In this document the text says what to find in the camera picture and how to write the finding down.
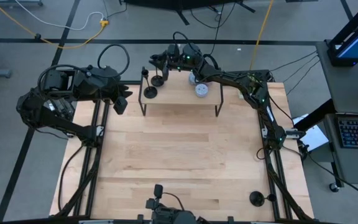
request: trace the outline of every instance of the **black stand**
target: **black stand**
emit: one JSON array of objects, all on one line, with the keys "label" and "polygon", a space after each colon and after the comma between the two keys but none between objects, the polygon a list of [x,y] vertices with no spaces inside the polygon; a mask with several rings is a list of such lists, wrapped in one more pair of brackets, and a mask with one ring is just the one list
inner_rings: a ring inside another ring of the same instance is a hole
[{"label": "black stand", "polygon": [[147,88],[144,89],[143,94],[146,98],[148,99],[152,99],[154,97],[157,96],[157,89],[154,86],[150,86],[149,84],[149,71],[147,69],[145,69],[144,67],[142,68],[142,76],[143,78],[146,79],[147,82]]},{"label": "black stand", "polygon": [[155,68],[155,76],[153,76],[152,78],[152,85],[156,87],[164,85],[164,80],[162,79],[162,76],[158,75],[157,73],[157,67]]},{"label": "black stand", "polygon": [[275,202],[277,197],[274,194],[268,195],[266,198],[258,191],[254,191],[249,195],[249,200],[253,206],[261,207],[265,203],[265,199]]}]

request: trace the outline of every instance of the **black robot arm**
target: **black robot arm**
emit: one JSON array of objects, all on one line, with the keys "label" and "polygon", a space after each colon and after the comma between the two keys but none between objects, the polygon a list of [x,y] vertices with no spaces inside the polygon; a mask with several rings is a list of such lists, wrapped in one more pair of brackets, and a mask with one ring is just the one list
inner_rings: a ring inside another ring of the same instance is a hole
[{"label": "black robot arm", "polygon": [[[69,70],[55,70],[71,67]],[[96,147],[103,127],[80,126],[56,116],[44,106],[48,100],[73,101],[111,100],[117,114],[126,108],[126,98],[132,94],[125,85],[119,84],[120,76],[111,67],[78,68],[72,65],[56,65],[46,69],[39,78],[38,87],[20,97],[16,110],[30,128],[51,127],[78,136],[84,146]]]},{"label": "black robot arm", "polygon": [[187,44],[181,54],[177,45],[170,45],[168,50],[160,55],[151,56],[149,61],[162,71],[163,79],[168,80],[169,70],[192,71],[198,82],[218,82],[237,88],[251,107],[258,111],[267,129],[266,139],[271,149],[280,149],[286,138],[285,130],[274,118],[270,106],[267,77],[252,73],[232,74],[221,71],[217,63],[210,65],[204,59],[200,49],[195,44]]}]

